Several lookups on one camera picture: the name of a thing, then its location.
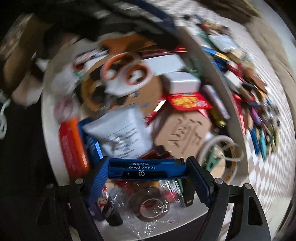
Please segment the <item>orange white scissors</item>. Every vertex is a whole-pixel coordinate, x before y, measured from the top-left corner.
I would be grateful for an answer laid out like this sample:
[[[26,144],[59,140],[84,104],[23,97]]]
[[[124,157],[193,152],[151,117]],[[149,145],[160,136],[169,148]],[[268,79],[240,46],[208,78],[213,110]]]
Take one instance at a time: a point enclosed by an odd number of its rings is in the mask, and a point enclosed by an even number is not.
[[[135,53],[125,52],[108,59],[100,70],[105,94],[123,97],[138,91],[151,81],[154,74]]]

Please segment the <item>red paper packet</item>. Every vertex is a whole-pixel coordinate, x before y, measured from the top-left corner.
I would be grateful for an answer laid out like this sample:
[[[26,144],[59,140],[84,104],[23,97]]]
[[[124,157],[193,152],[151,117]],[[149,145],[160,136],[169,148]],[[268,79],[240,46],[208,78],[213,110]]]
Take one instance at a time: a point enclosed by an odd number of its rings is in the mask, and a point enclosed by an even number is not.
[[[168,94],[167,101],[178,111],[196,111],[200,109],[212,109],[213,106],[199,92]]]

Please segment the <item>bagged brown tape roll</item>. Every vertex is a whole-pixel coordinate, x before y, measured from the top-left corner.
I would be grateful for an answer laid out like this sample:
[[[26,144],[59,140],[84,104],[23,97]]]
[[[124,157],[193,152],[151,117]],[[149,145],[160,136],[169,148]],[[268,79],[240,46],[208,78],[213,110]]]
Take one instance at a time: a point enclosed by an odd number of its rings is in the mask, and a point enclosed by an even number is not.
[[[135,237],[150,237],[166,226],[180,223],[185,210],[182,188],[176,180],[113,180],[109,197],[123,225]]]

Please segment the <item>blue white foil pouch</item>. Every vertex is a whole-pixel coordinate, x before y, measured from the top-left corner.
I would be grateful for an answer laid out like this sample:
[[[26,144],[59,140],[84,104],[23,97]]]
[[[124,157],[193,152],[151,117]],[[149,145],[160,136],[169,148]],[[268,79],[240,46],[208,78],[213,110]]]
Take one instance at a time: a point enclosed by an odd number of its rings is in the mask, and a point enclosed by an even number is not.
[[[208,38],[214,44],[214,46],[223,53],[228,53],[230,51],[239,49],[238,45],[228,35],[208,35]]]

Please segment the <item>white charger block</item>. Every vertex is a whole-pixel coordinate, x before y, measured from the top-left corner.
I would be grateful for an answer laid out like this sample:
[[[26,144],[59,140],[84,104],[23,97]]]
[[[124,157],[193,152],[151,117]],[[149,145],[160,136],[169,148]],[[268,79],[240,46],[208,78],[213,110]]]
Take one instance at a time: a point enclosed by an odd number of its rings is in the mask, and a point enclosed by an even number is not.
[[[201,81],[188,72],[171,72],[160,76],[165,91],[169,94],[197,92]]]

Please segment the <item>large white tape roll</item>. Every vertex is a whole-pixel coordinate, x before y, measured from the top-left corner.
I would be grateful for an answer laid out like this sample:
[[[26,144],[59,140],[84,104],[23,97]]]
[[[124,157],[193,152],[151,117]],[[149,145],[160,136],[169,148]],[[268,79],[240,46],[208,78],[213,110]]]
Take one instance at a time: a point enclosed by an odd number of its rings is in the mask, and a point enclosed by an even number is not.
[[[204,169],[208,154],[214,146],[219,147],[221,150],[219,156],[220,161],[215,168],[210,171],[210,174],[214,178],[221,178],[223,181],[230,184],[238,172],[238,164],[243,160],[244,152],[240,145],[236,144],[229,136],[215,136],[203,144],[197,155],[197,161]]]

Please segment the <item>blue metallic pen box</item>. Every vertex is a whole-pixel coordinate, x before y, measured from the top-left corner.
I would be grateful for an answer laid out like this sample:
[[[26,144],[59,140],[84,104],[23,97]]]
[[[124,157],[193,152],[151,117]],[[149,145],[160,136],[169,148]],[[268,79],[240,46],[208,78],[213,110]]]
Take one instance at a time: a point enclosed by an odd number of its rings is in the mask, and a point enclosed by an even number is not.
[[[183,159],[109,159],[108,178],[113,180],[159,181],[186,176]]]

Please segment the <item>checkered bed sheet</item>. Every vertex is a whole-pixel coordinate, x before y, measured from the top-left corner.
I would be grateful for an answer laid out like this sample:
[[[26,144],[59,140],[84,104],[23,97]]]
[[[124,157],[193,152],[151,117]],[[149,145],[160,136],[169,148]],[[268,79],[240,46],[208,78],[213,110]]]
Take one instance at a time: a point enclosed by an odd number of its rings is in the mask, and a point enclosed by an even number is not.
[[[248,180],[254,186],[265,213],[271,210],[277,199],[283,198],[285,202],[289,202],[295,175],[295,131],[283,87],[259,42],[243,25],[217,15],[195,1],[152,1],[152,3],[172,15],[179,24],[184,23],[181,16],[194,13],[207,20],[224,24],[230,28],[235,42],[252,56],[256,73],[267,85],[265,100],[275,104],[280,111],[277,118],[280,121],[280,126],[277,127],[280,142],[276,144],[274,138],[269,137],[263,128],[254,127],[246,130]]]

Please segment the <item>orange lighter in box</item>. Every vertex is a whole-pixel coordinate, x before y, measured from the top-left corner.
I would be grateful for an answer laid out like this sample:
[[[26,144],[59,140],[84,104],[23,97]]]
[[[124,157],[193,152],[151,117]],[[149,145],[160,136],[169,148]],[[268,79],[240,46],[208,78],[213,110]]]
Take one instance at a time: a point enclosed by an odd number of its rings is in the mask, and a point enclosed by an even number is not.
[[[78,118],[62,122],[59,140],[70,180],[83,178],[89,172],[89,161],[78,128]]]

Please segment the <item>teal lighter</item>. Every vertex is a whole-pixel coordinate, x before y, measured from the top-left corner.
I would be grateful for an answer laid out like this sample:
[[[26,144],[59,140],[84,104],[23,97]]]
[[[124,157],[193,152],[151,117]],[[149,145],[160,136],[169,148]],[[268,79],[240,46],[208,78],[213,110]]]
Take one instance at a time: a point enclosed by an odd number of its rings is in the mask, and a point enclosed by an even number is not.
[[[267,158],[267,145],[265,134],[262,128],[259,129],[259,146],[262,158],[265,160]]]

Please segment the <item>green clothespin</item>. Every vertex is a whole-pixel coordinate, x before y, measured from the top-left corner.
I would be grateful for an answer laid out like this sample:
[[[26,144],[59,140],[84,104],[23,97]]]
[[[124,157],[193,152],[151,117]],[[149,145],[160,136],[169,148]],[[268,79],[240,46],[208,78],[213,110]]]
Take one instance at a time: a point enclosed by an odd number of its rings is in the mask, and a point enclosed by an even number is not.
[[[215,168],[215,166],[219,163],[220,161],[220,148],[217,146],[212,147],[208,154],[207,161],[205,162],[205,169],[208,170],[209,172]]]

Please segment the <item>silver foil pouch in box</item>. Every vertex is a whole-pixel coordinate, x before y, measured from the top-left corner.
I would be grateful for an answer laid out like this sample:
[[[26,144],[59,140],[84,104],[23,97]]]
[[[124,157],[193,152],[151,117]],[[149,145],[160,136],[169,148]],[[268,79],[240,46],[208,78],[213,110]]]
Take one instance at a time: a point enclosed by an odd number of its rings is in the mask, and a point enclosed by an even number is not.
[[[84,125],[83,130],[98,140],[103,154],[111,158],[136,159],[153,146],[142,110],[136,103],[109,111]]]

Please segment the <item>carved wooden square coaster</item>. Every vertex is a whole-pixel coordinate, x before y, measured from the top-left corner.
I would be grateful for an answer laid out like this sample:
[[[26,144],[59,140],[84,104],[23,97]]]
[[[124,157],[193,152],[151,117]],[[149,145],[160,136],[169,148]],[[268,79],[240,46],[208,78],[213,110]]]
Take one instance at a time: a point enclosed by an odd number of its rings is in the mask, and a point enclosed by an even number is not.
[[[210,120],[198,111],[174,110],[166,118],[154,144],[163,146],[177,159],[196,157],[211,125]]]

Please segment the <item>small clear tape roll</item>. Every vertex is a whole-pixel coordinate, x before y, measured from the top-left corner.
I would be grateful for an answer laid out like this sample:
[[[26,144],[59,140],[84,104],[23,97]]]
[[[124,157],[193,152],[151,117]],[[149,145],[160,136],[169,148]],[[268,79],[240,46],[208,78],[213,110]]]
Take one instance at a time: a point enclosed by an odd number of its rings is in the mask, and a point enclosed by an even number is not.
[[[79,116],[79,105],[71,95],[58,95],[55,99],[53,114],[59,123],[73,120]]]

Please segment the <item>panda cork coaster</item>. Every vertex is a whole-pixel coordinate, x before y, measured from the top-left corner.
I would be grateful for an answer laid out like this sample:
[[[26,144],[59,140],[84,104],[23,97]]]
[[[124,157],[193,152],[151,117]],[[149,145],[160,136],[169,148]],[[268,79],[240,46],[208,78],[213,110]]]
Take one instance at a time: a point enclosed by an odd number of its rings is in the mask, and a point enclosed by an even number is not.
[[[123,102],[114,102],[110,108],[118,108],[137,103],[142,109],[143,115],[149,116],[162,96],[162,83],[152,70],[141,61],[132,61],[123,65],[111,75],[111,66],[114,60],[105,63],[97,62],[85,75],[81,83],[81,97],[86,106],[92,111],[98,111],[102,102],[95,102],[95,84],[101,83],[103,93],[114,96],[116,99],[125,98]]]

